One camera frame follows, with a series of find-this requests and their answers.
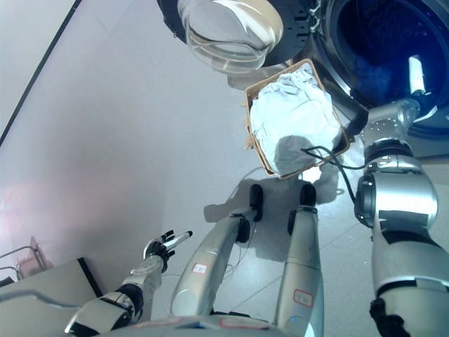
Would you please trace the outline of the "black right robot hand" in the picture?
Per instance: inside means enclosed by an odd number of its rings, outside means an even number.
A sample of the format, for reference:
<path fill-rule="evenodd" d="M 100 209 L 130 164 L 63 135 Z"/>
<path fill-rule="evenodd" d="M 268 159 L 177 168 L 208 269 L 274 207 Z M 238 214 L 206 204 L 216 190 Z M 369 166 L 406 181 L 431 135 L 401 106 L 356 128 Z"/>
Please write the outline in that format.
<path fill-rule="evenodd" d="M 410 97 L 423 107 L 433 107 L 436 104 L 435 95 L 427 90 L 424 67 L 419 55 L 408 58 L 408 81 Z"/>

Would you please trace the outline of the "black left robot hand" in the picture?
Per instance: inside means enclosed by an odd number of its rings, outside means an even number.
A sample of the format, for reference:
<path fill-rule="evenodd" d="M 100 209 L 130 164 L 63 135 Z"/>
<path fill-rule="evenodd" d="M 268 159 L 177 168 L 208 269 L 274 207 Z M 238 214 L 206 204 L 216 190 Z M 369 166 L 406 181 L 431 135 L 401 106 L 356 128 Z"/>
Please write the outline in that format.
<path fill-rule="evenodd" d="M 143 260 L 147 260 L 150 256 L 159 256 L 163 261 L 161 272 L 164 273 L 168 269 L 168 260 L 175 254 L 175 247 L 189 239 L 193 235 L 191 230 L 175 235 L 173 230 L 169 230 L 161 236 L 147 243 L 143 250 Z"/>

